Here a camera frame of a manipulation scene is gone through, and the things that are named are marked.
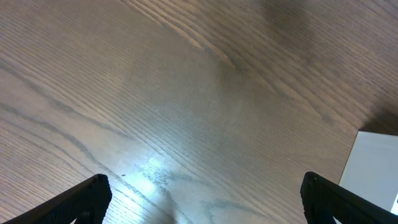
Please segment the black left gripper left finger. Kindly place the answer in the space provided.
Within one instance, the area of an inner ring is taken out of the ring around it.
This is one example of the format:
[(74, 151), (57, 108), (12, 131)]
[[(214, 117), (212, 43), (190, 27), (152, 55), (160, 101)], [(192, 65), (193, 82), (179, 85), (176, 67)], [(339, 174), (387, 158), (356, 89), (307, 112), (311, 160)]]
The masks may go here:
[(108, 176), (96, 174), (4, 224), (102, 224), (111, 199)]

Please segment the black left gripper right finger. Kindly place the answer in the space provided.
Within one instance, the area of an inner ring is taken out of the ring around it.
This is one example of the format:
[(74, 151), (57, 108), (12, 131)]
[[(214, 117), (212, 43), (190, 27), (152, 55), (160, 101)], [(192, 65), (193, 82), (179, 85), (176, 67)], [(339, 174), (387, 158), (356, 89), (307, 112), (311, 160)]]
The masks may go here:
[(309, 224), (397, 224), (397, 215), (314, 172), (304, 175), (300, 195)]

